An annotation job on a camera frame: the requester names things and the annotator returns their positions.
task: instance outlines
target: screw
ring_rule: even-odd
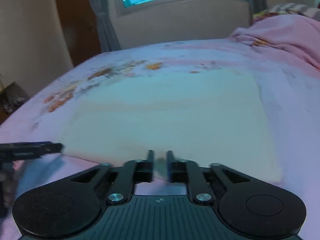
[[[120,193],[113,193],[108,196],[108,199],[112,202],[119,202],[124,199],[124,196]]]
[[[207,193],[200,193],[196,195],[196,199],[202,202],[207,202],[211,199],[211,196]]]

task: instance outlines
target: bed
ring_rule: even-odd
[[[320,22],[297,14],[277,15],[239,28],[222,40],[154,44],[97,55],[47,86],[1,127],[0,142],[56,141],[81,97],[107,79],[196,75],[229,69],[255,78],[282,170],[278,186],[298,195],[307,207],[303,239],[319,239],[320,203]],[[40,185],[85,170],[96,163],[54,154],[16,165],[15,198]],[[183,194],[163,179],[137,188],[139,194]],[[0,239],[18,239],[12,215]]]

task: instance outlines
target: brown wooden door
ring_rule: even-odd
[[[101,52],[96,17],[89,0],[56,0],[74,66]]]

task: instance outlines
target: bed sheet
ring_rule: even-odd
[[[248,70],[256,78],[283,178],[280,187],[298,195],[307,207],[300,231],[303,239],[320,239],[317,230],[320,203],[320,75],[314,66],[287,51],[268,48],[270,54],[234,41],[183,41],[103,53],[66,73],[31,98],[0,127],[0,143],[55,141],[72,116],[79,98],[89,89],[117,75],[168,75],[172,72]],[[21,170],[16,197],[34,187],[85,170],[96,163],[59,154],[28,161]],[[156,179],[137,193],[184,193],[181,185]],[[12,214],[3,221],[0,239],[18,239]]]

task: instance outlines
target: round black cover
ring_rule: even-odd
[[[300,198],[263,182],[233,185],[221,198],[219,214],[236,231],[265,239],[297,233],[306,217]]]
[[[12,214],[20,230],[40,238],[71,236],[92,225],[100,202],[85,183],[61,181],[20,196]]]

